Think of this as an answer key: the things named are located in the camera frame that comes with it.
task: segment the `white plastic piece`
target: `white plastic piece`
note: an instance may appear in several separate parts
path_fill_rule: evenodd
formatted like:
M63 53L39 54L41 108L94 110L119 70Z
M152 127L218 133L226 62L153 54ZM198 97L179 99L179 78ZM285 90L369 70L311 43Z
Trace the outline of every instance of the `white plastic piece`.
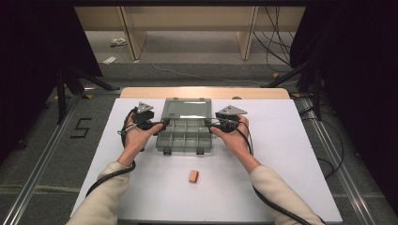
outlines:
M246 111L243 111L235 106L229 105L222 110L219 111L219 114L224 115L236 115L236 114L247 114Z
M104 64L106 65L110 65L111 63L114 62L114 60L116 60L117 58L114 56L109 57L107 60L103 61Z
M138 104L137 113L144 113L144 112L150 111L150 110L153 110L152 106L140 101L140 103Z
M114 38L112 39L111 44L121 44L123 42L126 42L124 38Z

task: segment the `metal rail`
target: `metal rail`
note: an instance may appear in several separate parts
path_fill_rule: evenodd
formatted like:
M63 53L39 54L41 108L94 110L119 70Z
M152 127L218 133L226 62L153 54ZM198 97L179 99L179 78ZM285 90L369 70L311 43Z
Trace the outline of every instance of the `metal rail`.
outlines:
M302 104L306 108L312 107L312 102L309 99L304 99ZM315 121L315 120L313 120L312 123L320 141L322 142L329 158L331 159L332 164L335 167L337 167L342 158L339 152L337 151L336 147L334 146L333 141L330 138L330 135L326 131L324 124L322 123L322 121ZM349 174L347 168L344 165L344 162L342 163L342 166L336 173L339 176L340 182L342 183L342 186L345 190L345 193L349 201L351 201L351 204L358 216L358 219L360 220L360 223L366 225L375 224L375 220L372 217L369 207L366 201L363 199L362 195L360 194L360 191L358 190L354 181L352 180L351 175Z
M68 125L69 120L73 114L73 110L77 103L79 102L81 96L74 96L68 108L68 113L66 114L64 120L61 124L57 125L52 137L48 141L43 153L41 154L38 163L35 166L35 169L30 173L29 178L27 179L26 183L23 185L23 188L18 195L17 199L15 200L14 204L11 206L5 221L3 222L4 225L14 225L18 224L19 220L23 215L23 211L25 210L26 206L29 204L29 201L35 191L36 186L44 174L44 171L52 158L56 146L58 145L62 134L64 133L65 127Z

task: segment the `camera stand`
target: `camera stand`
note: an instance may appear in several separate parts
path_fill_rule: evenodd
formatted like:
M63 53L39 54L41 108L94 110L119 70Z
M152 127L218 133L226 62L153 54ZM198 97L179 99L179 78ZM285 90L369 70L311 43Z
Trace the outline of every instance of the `camera stand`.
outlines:
M318 40L315 42L314 49L307 61L269 85L261 87L274 88L294 76L301 74L297 88L299 91L308 91L309 87L312 84L314 85L314 113L318 120L322 120L319 109L322 85L321 72L325 69L328 57L330 57L333 50L337 48L336 39L340 36L341 30L344 27L344 22L348 20L350 9L353 6L352 1L343 1L336 13L334 13L331 19L325 24L325 27L320 31L320 35L317 37Z
M84 88L78 78L85 78L86 80L102 87L107 91L115 91L120 90L120 87L113 87L106 82L100 81L99 79L92 77L85 72L81 71L76 67L63 67L59 70L57 74L57 94L58 94L58 122L60 124L67 114L67 101L65 97L65 88L64 84L67 85L70 92L73 95L81 95L84 91Z

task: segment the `person's right hand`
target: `person's right hand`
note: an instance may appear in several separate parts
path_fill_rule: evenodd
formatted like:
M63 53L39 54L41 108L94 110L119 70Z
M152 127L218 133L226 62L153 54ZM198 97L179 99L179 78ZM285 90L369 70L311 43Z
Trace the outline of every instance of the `person's right hand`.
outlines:
M237 126L237 128L246 136L246 138L248 138L249 120L243 115L238 115L237 117L239 118L239 125ZM240 151L248 152L248 144L246 144L246 141L236 130L230 133L224 133L220 129L215 127L211 127L210 130L215 135L219 136L225 143L225 146L229 148L232 152L234 153L238 153Z
M237 128L248 138L249 120L243 115L238 115L237 117L240 122ZM250 154L248 150L249 146L239 132L234 130L230 133L224 133L215 127L211 127L210 130L224 141L225 146L234 153L248 173L251 173L254 168L261 165L260 162Z

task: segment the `gray floor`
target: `gray floor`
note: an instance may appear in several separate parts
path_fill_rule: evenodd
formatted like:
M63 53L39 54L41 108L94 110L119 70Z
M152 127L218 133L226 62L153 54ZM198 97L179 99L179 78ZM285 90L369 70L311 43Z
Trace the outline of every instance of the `gray floor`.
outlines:
M234 33L150 32L139 62L130 60L126 47L110 47L111 39L123 38L123 33L87 32L87 36L104 75L102 79L114 86L198 85L256 88L273 80L273 71L266 65L267 56L262 47L254 39L249 60L242 61ZM283 39L287 45L290 44L289 34L283 34ZM283 57L279 46L273 45L272 50ZM117 60L110 65L101 63L110 56L117 57ZM270 57L268 61L278 70L289 69L289 66L279 62L275 57ZM297 79L288 81L288 84L285 83L282 87L295 92ZM76 107L43 175L39 178L19 224L63 224L69 218L109 112L118 98L117 92L104 92L92 83L83 83L89 89L87 92L94 96L91 99L75 97L68 100L71 104L77 99ZM56 129L57 103L54 95L47 100L49 108L41 112L36 124L29 129L25 138L27 147L14 150L0 167L0 219L7 215ZM300 112L310 101L308 97L301 97L295 99L295 102ZM370 215L368 217L374 224L398 224L397 216L365 165L354 155L355 147L325 96L322 97L322 103L321 111L325 121L322 125L330 135L336 151L342 154L344 150L343 170L348 172L354 187L366 202ZM311 116L313 115L309 112L302 117ZM81 123L82 127L90 129L85 138L72 139L71 136L83 134L81 130L75 130L81 118L91 118ZM316 156L330 160L325 144L318 135L319 130L315 126L317 123L314 120L303 121ZM320 161L319 165L324 174L329 173L328 164ZM328 178L327 182L344 219L343 224L361 224L362 216L358 215L358 208L350 201L341 177L342 171L338 171Z

